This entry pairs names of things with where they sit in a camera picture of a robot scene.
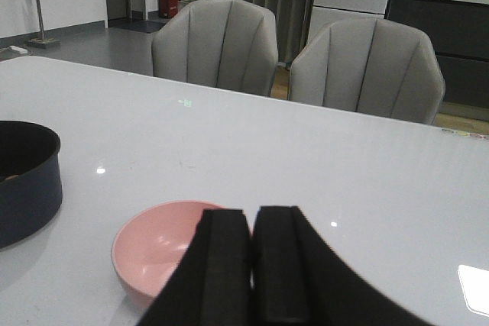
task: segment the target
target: gray floor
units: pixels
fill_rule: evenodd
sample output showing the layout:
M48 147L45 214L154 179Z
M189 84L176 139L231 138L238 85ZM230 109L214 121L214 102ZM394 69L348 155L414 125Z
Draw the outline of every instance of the gray floor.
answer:
M153 74L151 40L154 34L106 28L59 37L60 46L29 48L32 55L101 66L125 72Z

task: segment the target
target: wooden floor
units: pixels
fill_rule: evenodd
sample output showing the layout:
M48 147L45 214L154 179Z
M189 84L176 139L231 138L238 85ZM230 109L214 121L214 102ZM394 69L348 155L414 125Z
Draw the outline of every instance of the wooden floor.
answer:
M278 99L287 99L288 88L289 72L287 69L279 66L275 75L275 82L274 86L272 87L271 96ZM489 122L481 120L437 114L433 124L435 126L446 127L457 131L467 131L468 133L489 135Z

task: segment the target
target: metal pole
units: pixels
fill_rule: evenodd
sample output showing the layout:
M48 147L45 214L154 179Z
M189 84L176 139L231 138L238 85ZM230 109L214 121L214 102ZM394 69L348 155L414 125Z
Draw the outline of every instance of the metal pole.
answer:
M40 10L40 0L36 0L36 6L37 6L37 17L39 18L40 38L42 41L44 41L45 40L44 23L43 23L43 13Z

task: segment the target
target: baseboard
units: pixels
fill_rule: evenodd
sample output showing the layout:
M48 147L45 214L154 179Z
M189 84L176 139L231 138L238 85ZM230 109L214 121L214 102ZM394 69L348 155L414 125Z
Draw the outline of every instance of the baseboard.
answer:
M105 21L95 21L84 24L76 24L74 26L55 28L44 32L45 38L57 38L67 34L78 34L80 32L96 31L105 29ZM0 38L0 48L10 45L22 45L33 38L39 38L39 32L31 32L29 34L18 34L16 36Z
M160 14L159 11L149 11L147 13L147 18L148 19L150 19L150 18L157 18L157 17L159 17L159 14Z
M142 20L142 19L144 19L143 18L143 12L142 11L131 11L131 18Z
M473 118L475 120L489 121L489 108L458 105L456 103L443 102L440 113L459 116L461 118Z

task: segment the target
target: black foam object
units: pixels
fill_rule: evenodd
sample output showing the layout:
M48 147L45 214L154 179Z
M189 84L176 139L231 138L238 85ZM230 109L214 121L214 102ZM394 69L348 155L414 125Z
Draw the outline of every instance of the black foam object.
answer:
M311 307L311 325L430 326L354 272L291 208Z
M246 326L249 246L241 210L205 210L179 266L138 326Z
M306 284L290 208L262 207L253 233L254 294L260 323L308 324Z
M212 211L201 326L249 324L250 231L241 210Z

